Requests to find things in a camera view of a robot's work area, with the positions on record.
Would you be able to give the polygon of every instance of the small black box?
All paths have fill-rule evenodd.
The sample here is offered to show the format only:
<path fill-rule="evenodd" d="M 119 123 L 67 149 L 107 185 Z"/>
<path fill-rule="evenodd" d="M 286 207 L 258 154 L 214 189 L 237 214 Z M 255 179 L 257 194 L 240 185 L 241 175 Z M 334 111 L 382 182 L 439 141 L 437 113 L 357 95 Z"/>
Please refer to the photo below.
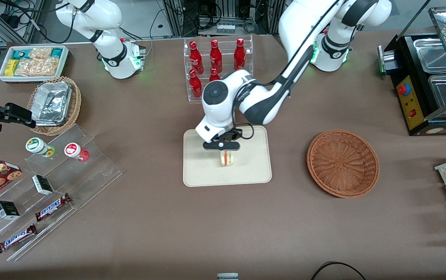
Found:
<path fill-rule="evenodd" d="M 54 191 L 47 178 L 43 177 L 42 175 L 37 174 L 31 179 L 33 180 L 33 184 L 35 185 L 35 188 L 37 188 L 37 191 L 39 193 L 43 195 L 51 195 Z"/>
<path fill-rule="evenodd" d="M 0 201 L 0 217 L 6 220 L 16 220 L 19 218 L 19 212 L 14 202 Z"/>

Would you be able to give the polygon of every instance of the round woven basket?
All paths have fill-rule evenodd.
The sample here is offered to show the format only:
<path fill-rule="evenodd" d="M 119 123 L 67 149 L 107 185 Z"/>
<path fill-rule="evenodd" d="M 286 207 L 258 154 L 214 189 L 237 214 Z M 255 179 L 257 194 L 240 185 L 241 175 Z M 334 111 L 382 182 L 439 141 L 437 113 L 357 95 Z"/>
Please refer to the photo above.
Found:
<path fill-rule="evenodd" d="M 47 136 L 56 136 L 65 131 L 67 131 L 73 124 L 76 123 L 76 119 L 78 119 L 78 115 L 80 113 L 81 106 L 81 92 L 80 89 L 76 86 L 76 83 L 67 77 L 59 77 L 53 78 L 49 81 L 45 81 L 45 84 L 58 83 L 58 82 L 67 82 L 73 87 L 73 92 L 71 94 L 71 100 L 69 101 L 69 109 L 68 115 L 66 117 L 66 122 L 62 126 L 37 126 L 34 129 L 31 129 L 33 132 L 44 134 Z M 30 97 L 30 101 L 26 108 L 28 110 L 31 109 L 31 105 L 33 104 L 33 98 L 35 98 L 35 93 L 37 89 L 33 91 L 33 94 Z"/>
<path fill-rule="evenodd" d="M 318 135 L 308 148 L 307 162 L 316 183 L 343 198 L 365 195 L 380 173 L 372 147 L 358 135 L 341 129 Z"/>

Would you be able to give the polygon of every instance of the white bottle cap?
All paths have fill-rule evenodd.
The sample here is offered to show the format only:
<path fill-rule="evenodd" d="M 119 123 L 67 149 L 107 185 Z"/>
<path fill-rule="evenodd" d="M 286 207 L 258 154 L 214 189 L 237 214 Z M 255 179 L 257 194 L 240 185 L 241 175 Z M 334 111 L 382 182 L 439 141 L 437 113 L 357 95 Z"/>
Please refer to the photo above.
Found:
<path fill-rule="evenodd" d="M 44 151 L 45 142 L 38 137 L 33 137 L 30 140 L 28 140 L 28 142 L 26 142 L 25 146 L 27 151 L 30 151 L 35 154 L 40 154 Z"/>
<path fill-rule="evenodd" d="M 64 153 L 66 156 L 69 156 L 70 158 L 74 158 L 78 156 L 81 152 L 81 147 L 77 143 L 69 143 L 66 145 L 64 149 Z"/>

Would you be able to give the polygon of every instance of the table surface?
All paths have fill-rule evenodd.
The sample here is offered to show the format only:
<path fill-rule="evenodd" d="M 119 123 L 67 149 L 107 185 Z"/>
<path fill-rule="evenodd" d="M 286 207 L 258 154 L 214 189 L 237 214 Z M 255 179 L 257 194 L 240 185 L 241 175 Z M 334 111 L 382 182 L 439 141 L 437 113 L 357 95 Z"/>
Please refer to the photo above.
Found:
<path fill-rule="evenodd" d="M 327 261 L 368 279 L 446 278 L 446 192 L 433 170 L 446 162 L 446 136 L 408 136 L 378 74 L 377 45 L 394 34 L 359 32 L 341 69 L 307 69 L 266 126 L 269 183 L 200 188 L 182 180 L 183 134 L 204 116 L 187 101 L 183 40 L 155 41 L 145 71 L 126 80 L 104 71 L 92 44 L 68 45 L 78 123 L 124 174 L 17 262 L 0 255 L 0 278 L 303 280 Z M 272 80 L 285 51 L 272 36 L 254 37 L 254 47 L 255 76 Z M 25 106 L 34 87 L 1 82 L 0 105 Z M 378 155 L 380 178 L 364 197 L 333 197 L 308 173 L 309 143 L 331 129 L 362 136 Z M 4 124 L 0 159 L 28 157 L 34 136 Z M 356 279 L 342 268 L 322 275 Z"/>

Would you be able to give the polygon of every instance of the red-capped bottle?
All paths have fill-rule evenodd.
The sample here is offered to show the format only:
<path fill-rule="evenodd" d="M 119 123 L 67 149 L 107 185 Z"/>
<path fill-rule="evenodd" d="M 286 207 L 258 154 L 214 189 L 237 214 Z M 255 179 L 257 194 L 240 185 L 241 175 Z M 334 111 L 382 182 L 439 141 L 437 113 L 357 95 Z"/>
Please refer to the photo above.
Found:
<path fill-rule="evenodd" d="M 237 48 L 233 53 L 233 59 L 235 63 L 233 65 L 234 70 L 243 69 L 246 66 L 246 49 L 244 49 L 244 39 L 237 39 Z"/>
<path fill-rule="evenodd" d="M 220 76 L 218 75 L 218 69 L 215 67 L 211 68 L 211 76 L 209 77 L 209 82 L 221 80 Z"/>
<path fill-rule="evenodd" d="M 191 69 L 189 74 L 189 84 L 193 97 L 195 99 L 200 99 L 202 97 L 202 84 L 200 83 L 200 78 L 197 77 L 197 72 L 194 69 Z"/>
<path fill-rule="evenodd" d="M 211 53 L 209 53 L 211 59 L 211 67 L 217 69 L 218 73 L 223 71 L 223 58 L 221 57 L 221 50 L 218 47 L 218 40 L 211 40 Z"/>
<path fill-rule="evenodd" d="M 202 66 L 202 55 L 200 55 L 200 51 L 197 49 L 197 43 L 195 41 L 190 41 L 190 64 L 192 68 L 197 71 L 198 75 L 202 75 L 204 73 L 204 66 Z"/>

